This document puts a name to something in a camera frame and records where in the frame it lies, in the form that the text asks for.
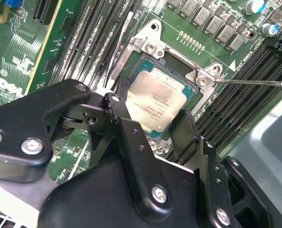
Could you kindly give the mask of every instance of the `screwdriver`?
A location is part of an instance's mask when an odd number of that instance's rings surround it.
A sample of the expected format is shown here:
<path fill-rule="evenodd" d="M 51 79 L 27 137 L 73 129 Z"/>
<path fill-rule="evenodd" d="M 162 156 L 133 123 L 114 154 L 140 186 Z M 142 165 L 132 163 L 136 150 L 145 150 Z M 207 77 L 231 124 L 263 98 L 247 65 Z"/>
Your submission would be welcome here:
<path fill-rule="evenodd" d="M 224 83 L 224 84 L 282 87 L 282 82 L 279 82 L 279 81 L 255 81 L 255 80 L 251 81 L 251 80 L 216 79 L 216 80 L 214 80 L 214 82 Z"/>

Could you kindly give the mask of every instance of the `green circuit board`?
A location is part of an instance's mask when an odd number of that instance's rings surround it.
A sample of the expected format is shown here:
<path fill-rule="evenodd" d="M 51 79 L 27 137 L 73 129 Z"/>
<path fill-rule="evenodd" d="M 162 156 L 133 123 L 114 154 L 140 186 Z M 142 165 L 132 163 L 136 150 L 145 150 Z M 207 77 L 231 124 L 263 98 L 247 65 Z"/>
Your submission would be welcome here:
<path fill-rule="evenodd" d="M 135 36 L 151 20 L 157 19 L 162 24 L 161 41 L 192 60 L 197 65 L 205 68 L 212 63 L 219 63 L 223 67 L 222 78 L 232 78 L 246 63 L 248 58 L 256 51 L 266 38 L 261 32 L 262 24 L 275 22 L 276 12 L 282 0 L 268 0 L 260 14 L 246 15 L 244 6 L 246 0 L 212 0 L 205 7 L 207 1 L 195 0 L 197 9 L 190 16 L 184 15 L 184 7 L 187 0 L 52 0 L 53 11 L 49 14 L 49 21 L 38 20 L 38 4 L 43 0 L 24 1 L 19 8 L 7 8 L 4 0 L 0 0 L 0 105 L 11 102 L 26 94 L 36 92 L 64 79 L 60 67 L 70 55 L 65 55 L 70 48 L 75 48 L 81 55 L 87 53 L 87 48 L 92 48 L 90 56 L 74 56 L 73 61 L 77 65 L 85 64 L 76 76 L 82 82 L 85 75 L 92 76 L 94 80 L 86 80 L 88 83 L 98 82 L 95 74 L 96 68 L 90 68 L 85 59 L 97 67 L 101 66 L 101 59 L 107 56 L 105 51 L 117 40 L 116 31 L 121 27 L 118 24 L 108 24 L 113 12 L 122 10 L 128 13 L 132 8 L 134 16 L 125 32 L 117 57 L 125 51 L 130 38 Z M 225 26 L 242 37 L 242 44 L 235 49 L 232 41 L 221 42 L 216 35 L 208 32 L 208 26 L 197 25 L 199 10 L 207 9 L 211 18 L 221 21 L 220 28 Z M 98 15 L 92 21 L 90 15 Z M 282 15 L 277 21 L 282 31 Z M 81 37 L 93 40 L 82 40 Z M 73 39 L 81 39 L 76 42 L 77 47 L 71 46 Z M 129 77 L 138 63 L 142 53 L 134 52 L 125 64 L 121 76 Z M 218 86 L 216 95 L 224 85 Z M 201 95 L 195 94 L 189 100 L 189 110 L 198 102 Z M 282 93 L 277 96 L 271 106 L 280 100 Z M 249 126 L 249 129 L 260 120 L 268 109 L 263 110 Z M 62 183 L 73 175 L 76 175 L 88 167 L 91 153 L 87 145 L 87 133 L 76 130 L 69 138 L 60 140 L 54 144 L 54 157 L 49 166 L 52 179 Z"/>
<path fill-rule="evenodd" d="M 0 105 L 26 93 L 45 40 L 48 27 L 33 19 L 35 4 L 30 0 L 9 9 L 0 0 Z"/>

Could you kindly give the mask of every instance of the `motherboard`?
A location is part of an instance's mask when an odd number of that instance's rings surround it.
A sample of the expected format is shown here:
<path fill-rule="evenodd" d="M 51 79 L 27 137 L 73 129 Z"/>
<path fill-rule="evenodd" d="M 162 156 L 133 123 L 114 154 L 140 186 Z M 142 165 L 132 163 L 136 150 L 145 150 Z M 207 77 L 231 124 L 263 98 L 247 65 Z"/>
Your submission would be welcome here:
<path fill-rule="evenodd" d="M 180 109 L 224 156 L 281 98 L 282 0 L 0 0 L 0 105 L 69 78 L 129 81 L 126 105 L 153 152 L 176 162 Z M 87 132 L 54 143 L 62 183 L 92 166 Z"/>

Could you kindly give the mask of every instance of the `capacitor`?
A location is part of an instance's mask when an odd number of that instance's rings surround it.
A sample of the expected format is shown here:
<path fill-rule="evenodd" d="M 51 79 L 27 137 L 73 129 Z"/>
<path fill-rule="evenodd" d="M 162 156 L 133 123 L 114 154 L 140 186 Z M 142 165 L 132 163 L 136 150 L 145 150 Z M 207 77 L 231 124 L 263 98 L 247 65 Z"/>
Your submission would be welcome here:
<path fill-rule="evenodd" d="M 261 13 L 264 6 L 264 0 L 249 0 L 244 6 L 244 11 L 247 15 Z"/>
<path fill-rule="evenodd" d="M 271 25 L 269 23 L 266 23 L 264 25 L 262 25 L 261 27 L 261 32 L 265 35 L 268 35 L 268 36 L 274 36 L 276 34 L 279 33 L 279 26 L 278 25 Z"/>

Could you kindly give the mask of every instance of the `metal bracket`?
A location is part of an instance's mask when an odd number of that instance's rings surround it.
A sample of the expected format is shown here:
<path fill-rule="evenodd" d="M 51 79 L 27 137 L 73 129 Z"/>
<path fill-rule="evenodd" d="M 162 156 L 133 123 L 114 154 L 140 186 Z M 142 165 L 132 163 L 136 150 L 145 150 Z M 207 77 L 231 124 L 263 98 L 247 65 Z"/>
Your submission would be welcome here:
<path fill-rule="evenodd" d="M 186 79 L 195 83 L 200 88 L 200 92 L 203 94 L 202 98 L 192 110 L 193 115 L 195 115 L 214 93 L 216 86 L 214 80 L 220 78 L 223 68 L 219 63 L 213 63 L 204 69 L 201 68 L 196 63 L 161 41 L 161 34 L 161 22 L 157 19 L 153 19 L 144 28 L 142 28 L 140 32 L 132 37 L 126 50 L 120 57 L 116 67 L 111 73 L 107 88 L 112 88 L 133 51 L 145 52 L 155 59 L 164 57 L 165 52 L 168 52 L 175 58 L 179 59 L 180 61 L 194 69 L 193 72 L 188 73 L 187 75 L 185 75 L 185 77 Z"/>
<path fill-rule="evenodd" d="M 219 63 L 213 63 L 205 69 L 200 69 L 196 74 L 195 72 L 188 73 L 185 77 L 192 80 L 199 88 L 202 93 L 201 99 L 192 109 L 192 114 L 195 116 L 202 106 L 207 102 L 211 95 L 215 91 L 216 79 L 219 79 L 222 73 L 222 65 Z"/>

